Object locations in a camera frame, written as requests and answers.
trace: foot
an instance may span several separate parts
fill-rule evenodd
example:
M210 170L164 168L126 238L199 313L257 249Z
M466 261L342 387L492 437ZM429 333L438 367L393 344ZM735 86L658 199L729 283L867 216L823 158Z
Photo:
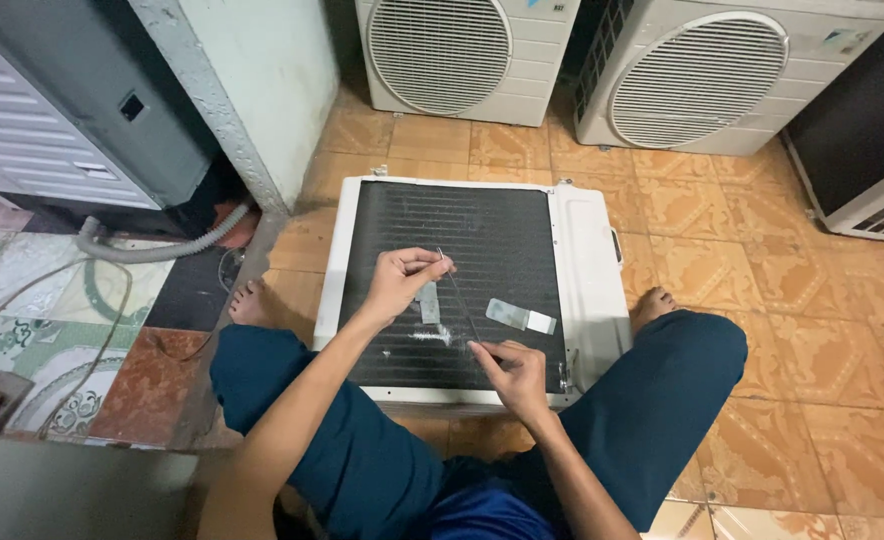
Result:
M658 319L665 313L674 312L678 306L670 292L663 288L655 287L646 292L639 299L632 310L632 335L639 333L639 329L645 324Z
M229 316L236 325L272 328L272 319L265 312L262 293L265 285L261 279L251 280L235 291L235 299L229 306Z

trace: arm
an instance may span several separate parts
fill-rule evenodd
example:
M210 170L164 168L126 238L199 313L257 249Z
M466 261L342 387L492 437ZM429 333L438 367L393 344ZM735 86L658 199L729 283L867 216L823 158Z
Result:
M455 268L419 248L378 256L369 295L352 319L272 403L212 485L199 538L275 538L275 497L302 460L358 357L429 281Z
M514 341L472 343L498 398L539 445L568 525L578 540L640 540L608 491L571 444L545 398L545 355ZM493 355L501 359L498 363Z

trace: corrugated drain hose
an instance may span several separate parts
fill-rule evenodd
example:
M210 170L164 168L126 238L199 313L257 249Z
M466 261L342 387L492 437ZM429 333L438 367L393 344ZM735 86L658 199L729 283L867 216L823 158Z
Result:
M85 225L79 230L79 235L76 237L75 243L83 252L111 263L142 264L144 262L158 263L161 261L171 261L172 259L195 254L214 244L222 236L224 237L230 230L232 230L232 227L238 224L251 207L252 199L246 199L239 204L236 209L232 210L232 213L229 214L228 217L225 218L225 221L220 223L218 227L213 228L207 234L200 236L195 240L172 246L162 246L160 248L149 248L144 250L122 250L96 242L95 233L98 231L98 226L101 225L101 222L95 217L88 216L85 220Z

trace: person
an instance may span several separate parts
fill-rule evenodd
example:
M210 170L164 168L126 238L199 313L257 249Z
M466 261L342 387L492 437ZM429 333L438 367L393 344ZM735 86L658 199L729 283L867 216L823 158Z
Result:
M435 251L381 253L362 307L319 352L273 327L260 282L235 293L210 374L245 439L209 491L200 538L275 537L286 483L331 538L638 540L648 530L741 378L745 334L654 288L633 311L634 347L557 413L544 354L472 342L535 446L491 463L442 460L346 377L423 285L456 270Z

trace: tile floor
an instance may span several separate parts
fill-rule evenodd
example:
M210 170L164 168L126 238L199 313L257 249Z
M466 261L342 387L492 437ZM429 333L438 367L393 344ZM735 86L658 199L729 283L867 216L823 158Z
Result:
M73 234L23 231L30 219L31 212L0 200L0 306L34 278L84 256ZM111 243L143 249L166 242ZM96 371L49 425L49 438L165 447L198 367L197 359L186 357L206 341L228 298L217 276L228 250L126 265L134 286L118 329ZM233 279L237 267L224 266ZM3 309L0 371L35 382L7 433L33 434L76 386L109 335L124 294L124 275L116 267L86 262L40 282Z
M311 339L342 178L570 178L605 195L629 303L660 283L749 339L744 379L645 538L884 540L884 244L820 232L778 141L746 158L606 153L572 139L564 100L540 128L365 104L342 89L271 254L280 323ZM532 445L506 418L398 421L448 456Z

